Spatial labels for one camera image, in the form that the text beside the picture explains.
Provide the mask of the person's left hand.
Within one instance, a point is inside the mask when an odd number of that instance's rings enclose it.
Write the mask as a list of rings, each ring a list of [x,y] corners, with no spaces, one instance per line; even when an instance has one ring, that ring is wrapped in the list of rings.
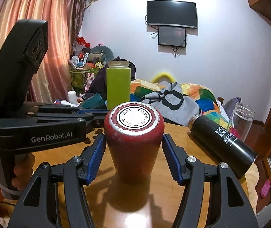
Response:
[[[12,186],[19,191],[24,190],[30,181],[35,160],[35,156],[32,153],[28,153],[24,160],[16,163],[14,167],[16,177],[12,179]]]

